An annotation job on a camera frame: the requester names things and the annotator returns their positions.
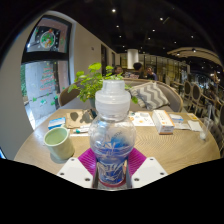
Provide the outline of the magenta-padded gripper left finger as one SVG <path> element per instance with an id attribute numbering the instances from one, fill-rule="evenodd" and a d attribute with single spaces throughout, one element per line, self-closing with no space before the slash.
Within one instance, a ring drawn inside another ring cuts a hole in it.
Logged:
<path id="1" fill-rule="evenodd" d="M 97 160 L 92 149 L 87 149 L 78 158 L 71 157 L 57 175 L 84 188 L 97 188 Z"/>

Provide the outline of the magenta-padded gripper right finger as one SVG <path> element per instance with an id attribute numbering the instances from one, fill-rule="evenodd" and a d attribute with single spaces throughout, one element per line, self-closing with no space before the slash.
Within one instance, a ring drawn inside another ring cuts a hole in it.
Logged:
<path id="1" fill-rule="evenodd" d="M 126 170 L 128 188 L 140 188 L 167 176 L 154 157 L 146 157 L 136 148 L 129 154 Z"/>

